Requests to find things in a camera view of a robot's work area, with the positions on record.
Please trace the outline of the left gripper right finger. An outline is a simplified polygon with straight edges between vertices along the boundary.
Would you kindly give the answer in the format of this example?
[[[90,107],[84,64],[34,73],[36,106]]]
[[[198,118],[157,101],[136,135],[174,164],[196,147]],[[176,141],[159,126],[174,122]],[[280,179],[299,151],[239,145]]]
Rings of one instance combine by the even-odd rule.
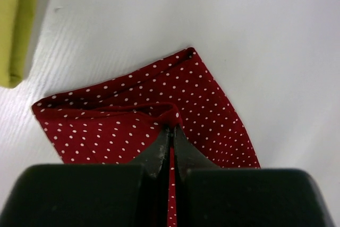
[[[174,129],[178,226],[333,226],[323,196],[297,169],[226,169]]]

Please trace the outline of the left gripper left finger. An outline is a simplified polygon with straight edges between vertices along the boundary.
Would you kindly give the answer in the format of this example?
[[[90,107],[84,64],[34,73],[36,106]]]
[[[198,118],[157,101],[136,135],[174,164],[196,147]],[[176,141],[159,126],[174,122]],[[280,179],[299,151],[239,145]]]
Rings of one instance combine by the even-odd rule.
[[[17,179],[1,226],[166,226],[170,130],[126,164],[45,164]]]

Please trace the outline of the red polka dot garment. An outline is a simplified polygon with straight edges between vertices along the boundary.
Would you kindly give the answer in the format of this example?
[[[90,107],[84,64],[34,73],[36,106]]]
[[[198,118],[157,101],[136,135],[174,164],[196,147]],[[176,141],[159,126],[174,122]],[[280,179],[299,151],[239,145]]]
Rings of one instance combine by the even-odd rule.
[[[103,83],[45,97],[31,109],[64,163],[124,164],[164,126],[179,126],[219,167],[260,167],[243,122],[192,47]]]

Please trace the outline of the yellow-green trousers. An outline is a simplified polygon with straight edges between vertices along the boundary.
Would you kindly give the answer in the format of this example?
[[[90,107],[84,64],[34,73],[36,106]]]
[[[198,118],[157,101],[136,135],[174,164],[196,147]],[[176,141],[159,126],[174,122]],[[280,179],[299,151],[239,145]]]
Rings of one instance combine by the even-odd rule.
[[[16,87],[24,77],[37,0],[1,0],[1,86]]]

